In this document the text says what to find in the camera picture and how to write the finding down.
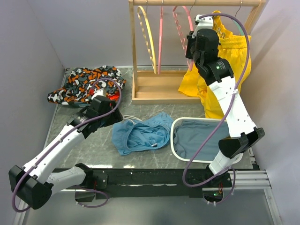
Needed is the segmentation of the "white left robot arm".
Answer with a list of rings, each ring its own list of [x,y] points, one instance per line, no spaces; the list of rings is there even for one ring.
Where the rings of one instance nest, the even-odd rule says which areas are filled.
[[[90,134],[122,121],[119,105],[120,101],[104,96],[94,97],[91,104],[74,114],[56,138],[34,159],[22,167],[14,165],[9,170],[12,206],[16,212],[22,211],[16,207],[16,197],[29,208],[37,210],[59,191],[72,186],[88,190],[94,185],[94,171],[83,163],[62,172],[54,172],[54,169],[61,159]]]

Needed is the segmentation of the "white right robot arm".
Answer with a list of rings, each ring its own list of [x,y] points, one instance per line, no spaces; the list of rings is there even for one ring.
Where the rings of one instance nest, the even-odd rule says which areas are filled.
[[[218,56],[219,37],[212,29],[199,29],[187,35],[186,58],[192,59],[200,76],[216,97],[226,119],[229,136],[219,140],[219,152],[209,164],[206,183],[217,186],[237,157],[261,140],[264,129],[250,118],[230,63]]]

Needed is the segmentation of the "light blue shorts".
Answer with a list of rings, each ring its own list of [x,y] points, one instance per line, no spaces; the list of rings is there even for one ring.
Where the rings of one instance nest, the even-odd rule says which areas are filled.
[[[173,122],[165,112],[148,120],[124,115],[123,121],[113,125],[111,141],[122,156],[133,152],[158,150],[170,143]]]

